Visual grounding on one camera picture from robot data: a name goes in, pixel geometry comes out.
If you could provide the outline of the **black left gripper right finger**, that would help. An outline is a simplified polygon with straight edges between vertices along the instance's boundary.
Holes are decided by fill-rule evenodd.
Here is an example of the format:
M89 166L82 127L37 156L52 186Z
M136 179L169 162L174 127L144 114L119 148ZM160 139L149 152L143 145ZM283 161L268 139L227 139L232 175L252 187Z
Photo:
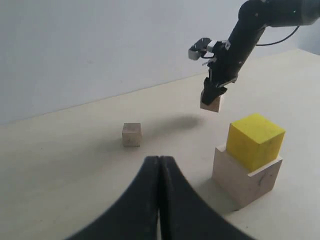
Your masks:
M158 208L163 240L251 240L197 194L175 159L159 158Z

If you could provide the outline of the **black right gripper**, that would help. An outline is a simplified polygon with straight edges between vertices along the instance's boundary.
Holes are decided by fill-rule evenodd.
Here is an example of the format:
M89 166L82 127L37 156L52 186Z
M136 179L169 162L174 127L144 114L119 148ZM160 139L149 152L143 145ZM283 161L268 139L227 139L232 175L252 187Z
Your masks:
M210 105L228 90L225 85L237 80L247 60L247 50L241 43L230 43L228 40L212 40L206 50L214 54L214 60L208 63L209 77L203 82L201 102Z

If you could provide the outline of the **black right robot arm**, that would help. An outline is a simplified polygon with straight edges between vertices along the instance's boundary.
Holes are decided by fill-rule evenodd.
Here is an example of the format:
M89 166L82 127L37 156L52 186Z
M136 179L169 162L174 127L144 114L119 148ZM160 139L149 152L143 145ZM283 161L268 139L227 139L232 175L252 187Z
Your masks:
M238 11L238 21L225 41L212 44L205 38L203 49L213 53L207 64L201 101L210 105L234 83L241 68L267 27L312 25L320 17L318 0L248 0Z

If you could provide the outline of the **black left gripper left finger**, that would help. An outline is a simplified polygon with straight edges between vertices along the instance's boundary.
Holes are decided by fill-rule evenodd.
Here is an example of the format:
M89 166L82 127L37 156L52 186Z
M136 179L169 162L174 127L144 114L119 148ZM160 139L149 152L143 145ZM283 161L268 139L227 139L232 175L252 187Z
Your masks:
M148 156L125 192L69 240L156 240L160 159Z

